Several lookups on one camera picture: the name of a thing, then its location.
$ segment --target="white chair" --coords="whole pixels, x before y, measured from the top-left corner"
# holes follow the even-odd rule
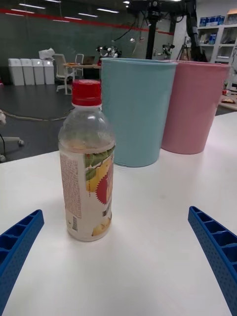
[[[83,60],[84,60],[84,55],[83,54],[76,54],[76,58],[75,58],[75,63],[76,64],[83,64]],[[77,69],[77,75],[78,75],[78,72],[83,77],[83,68]]]
[[[67,84],[67,80],[69,77],[73,76],[73,73],[69,74],[68,68],[65,68],[63,66],[63,64],[66,64],[66,59],[64,57],[64,54],[54,54],[53,58],[55,59],[55,62],[57,65],[56,78],[64,81],[64,84],[58,85],[57,92],[61,89],[65,89],[65,93],[67,94],[67,89],[72,90],[72,86],[70,84]]]

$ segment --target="juice bottle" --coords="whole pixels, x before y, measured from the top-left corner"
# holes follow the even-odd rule
[[[115,138],[101,112],[101,86],[76,80],[75,109],[59,132],[66,222],[82,241],[103,237],[111,223]]]

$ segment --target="bottle label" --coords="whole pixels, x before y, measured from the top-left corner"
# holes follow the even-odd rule
[[[67,227],[78,239],[96,240],[110,226],[114,149],[94,154],[60,151]]]

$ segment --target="red bottle cap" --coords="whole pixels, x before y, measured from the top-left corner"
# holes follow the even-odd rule
[[[75,80],[73,83],[72,105],[100,106],[101,84],[96,80]]]

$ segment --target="desk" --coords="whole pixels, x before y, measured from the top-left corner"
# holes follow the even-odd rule
[[[68,94],[68,90],[67,90],[67,71],[66,69],[68,68],[72,68],[73,70],[73,81],[75,81],[75,71],[76,69],[101,69],[101,66],[98,66],[97,64],[93,64],[93,65],[81,65],[81,64],[70,64],[70,63],[66,63],[63,64],[64,66],[64,84],[65,84],[65,94]]]
[[[0,165],[0,232],[38,208],[45,219],[3,315],[231,316],[188,211],[237,233],[236,135],[230,113],[202,154],[115,165],[113,224],[91,243],[66,231],[58,152]]]

